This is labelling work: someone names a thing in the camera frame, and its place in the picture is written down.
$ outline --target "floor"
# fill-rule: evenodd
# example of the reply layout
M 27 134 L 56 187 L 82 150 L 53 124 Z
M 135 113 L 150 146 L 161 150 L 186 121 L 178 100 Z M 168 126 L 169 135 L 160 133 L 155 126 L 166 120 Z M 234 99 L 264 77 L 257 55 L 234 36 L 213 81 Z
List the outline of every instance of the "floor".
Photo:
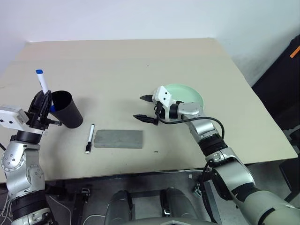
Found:
M 266 162 L 260 164 L 250 165 L 248 168 L 253 174 L 256 185 L 260 189 L 272 191 L 278 196 L 285 198 L 290 190 L 285 183 L 285 180 L 278 168 L 281 161 Z M 156 173 L 143 176 L 134 177 L 119 177 L 114 179 L 86 179 L 86 180 L 72 180 L 68 183 L 69 191 L 79 190 L 81 187 L 89 185 L 91 188 L 91 196 L 89 202 L 85 204 L 83 218 L 91 214 L 105 215 L 107 204 L 111 196 L 119 190 L 125 189 L 131 193 L 142 192 L 146 190 L 159 190 L 167 187 L 175 187 L 180 189 L 191 200 L 193 206 L 196 208 L 198 217 L 203 220 L 208 220 L 208 215 L 205 212 L 201 198 L 193 194 L 192 189 L 195 186 L 198 172 L 178 172 L 178 173 Z M 213 185 L 212 190 L 217 203 L 217 207 L 221 216 L 223 225 L 247 225 L 244 217 L 239 209 L 231 201 L 221 199 Z M 3 208 L 6 194 L 0 195 L 0 207 Z M 62 206 L 57 205 L 52 199 L 48 198 L 56 219 L 60 225 L 69 224 L 69 213 Z M 64 205 L 70 209 L 73 207 L 73 202 L 62 201 Z M 292 202 L 294 206 L 300 207 L 300 196 L 298 195 Z M 159 217 L 161 215 L 160 203 L 158 196 L 140 197 L 133 199 L 134 217 L 147 218 Z M 91 217 L 87 220 L 85 225 L 102 225 L 104 218 Z

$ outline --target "black cable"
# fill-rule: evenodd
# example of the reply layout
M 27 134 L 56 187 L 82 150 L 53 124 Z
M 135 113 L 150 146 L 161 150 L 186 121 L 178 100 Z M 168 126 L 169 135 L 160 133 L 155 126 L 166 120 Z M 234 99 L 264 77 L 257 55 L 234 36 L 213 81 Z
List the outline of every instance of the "black cable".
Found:
M 207 167 L 208 167 L 208 162 L 206 163 L 204 169 L 203 169 L 203 173 L 202 173 L 202 178 L 201 178 L 201 184 L 200 184 L 200 189 L 201 189 L 201 196 L 202 196 L 202 200 L 203 200 L 203 204 L 204 204 L 204 207 L 210 217 L 210 220 L 213 222 L 213 223 L 216 223 L 216 220 L 214 219 L 214 216 L 212 214 L 212 210 L 211 210 L 211 207 L 210 207 L 210 202 L 208 200 L 208 196 L 207 196 L 207 193 L 206 193 L 206 190 L 205 190 L 205 186 L 204 186 L 204 176 L 205 176 L 205 171 L 207 170 Z
M 2 148 L 3 149 L 3 151 L 5 151 L 6 150 L 6 148 L 0 143 L 0 148 Z
M 220 125 L 221 130 L 222 130 L 222 139 L 224 139 L 224 135 L 225 135 L 224 126 L 223 126 L 223 124 L 219 120 L 217 120 L 217 119 L 215 119 L 213 117 L 207 117 L 207 116 L 205 116 L 205 117 L 196 117 L 196 118 L 190 118 L 190 119 L 186 119 L 186 120 L 179 120 L 179 121 L 167 122 L 167 121 L 163 120 L 159 116 L 159 113 L 156 113 L 156 115 L 157 115 L 158 120 L 160 122 L 164 123 L 164 124 L 178 124 L 178 123 L 185 123 L 185 122 L 190 122 L 190 121 L 194 121 L 194 120 L 213 120 L 213 121 L 217 122 Z

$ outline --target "white wall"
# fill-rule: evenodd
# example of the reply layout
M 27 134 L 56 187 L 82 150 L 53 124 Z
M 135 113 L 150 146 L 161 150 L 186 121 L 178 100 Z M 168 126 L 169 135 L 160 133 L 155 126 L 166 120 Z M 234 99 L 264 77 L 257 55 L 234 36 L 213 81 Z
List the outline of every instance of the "white wall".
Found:
M 0 73 L 24 43 L 219 40 L 250 85 L 300 33 L 300 0 L 1 0 Z

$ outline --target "black cup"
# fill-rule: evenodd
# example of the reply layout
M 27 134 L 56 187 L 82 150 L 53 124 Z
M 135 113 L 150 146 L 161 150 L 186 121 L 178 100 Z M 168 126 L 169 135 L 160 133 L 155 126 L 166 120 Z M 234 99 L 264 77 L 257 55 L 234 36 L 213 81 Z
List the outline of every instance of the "black cup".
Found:
M 55 111 L 50 112 L 67 128 L 77 128 L 83 123 L 83 117 L 78 111 L 72 95 L 65 91 L 59 90 L 52 93 L 52 101 Z

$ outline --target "green bowl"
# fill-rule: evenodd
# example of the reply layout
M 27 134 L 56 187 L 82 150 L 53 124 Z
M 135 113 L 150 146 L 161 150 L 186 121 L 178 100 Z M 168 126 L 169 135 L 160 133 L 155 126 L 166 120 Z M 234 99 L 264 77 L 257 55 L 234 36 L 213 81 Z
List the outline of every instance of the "green bowl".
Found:
M 204 101 L 201 95 L 193 88 L 184 84 L 174 83 L 166 85 L 165 88 L 172 94 L 172 98 L 181 102 L 198 102 L 204 108 Z

